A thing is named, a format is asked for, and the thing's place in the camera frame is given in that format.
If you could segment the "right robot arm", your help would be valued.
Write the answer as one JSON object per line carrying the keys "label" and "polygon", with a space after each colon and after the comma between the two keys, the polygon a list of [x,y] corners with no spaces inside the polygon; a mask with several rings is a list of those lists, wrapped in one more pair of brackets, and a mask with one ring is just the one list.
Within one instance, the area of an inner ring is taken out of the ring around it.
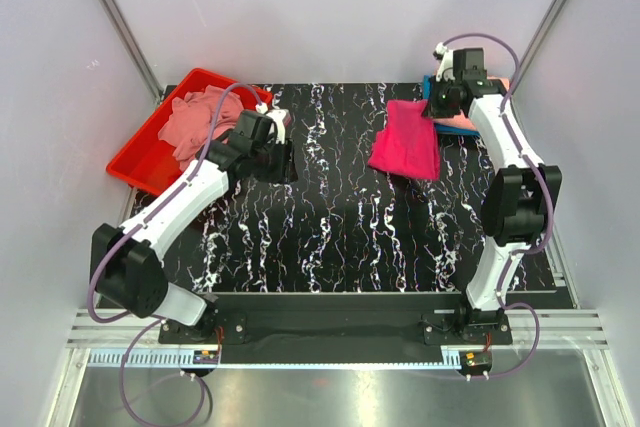
{"label": "right robot arm", "polygon": [[545,248],[553,230],[562,183],[526,140],[512,109],[512,90],[491,79],[481,48],[436,46],[439,66],[429,78],[423,114],[432,119],[464,114],[482,138],[494,177],[481,205],[485,237],[476,272],[445,331],[466,343],[508,329],[505,299],[522,258]]}

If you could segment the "magenta t shirt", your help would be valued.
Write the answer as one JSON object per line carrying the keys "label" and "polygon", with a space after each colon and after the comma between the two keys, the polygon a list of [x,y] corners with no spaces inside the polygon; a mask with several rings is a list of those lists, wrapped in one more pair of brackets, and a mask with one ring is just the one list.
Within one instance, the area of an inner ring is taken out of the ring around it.
{"label": "magenta t shirt", "polygon": [[367,165],[415,180],[440,177],[440,153],[434,122],[423,116],[426,100],[390,100],[385,127],[376,134]]}

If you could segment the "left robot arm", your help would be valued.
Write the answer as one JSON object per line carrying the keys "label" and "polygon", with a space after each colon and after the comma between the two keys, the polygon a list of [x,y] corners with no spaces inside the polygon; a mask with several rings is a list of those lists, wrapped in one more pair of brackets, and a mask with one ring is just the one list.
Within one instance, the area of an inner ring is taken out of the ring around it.
{"label": "left robot arm", "polygon": [[147,208],[118,227],[98,227],[91,240],[88,294],[100,294],[126,314],[180,327],[193,342],[208,341],[218,327],[214,301],[169,281],[164,257],[191,222],[239,181],[296,181],[290,122],[286,109],[243,111]]}

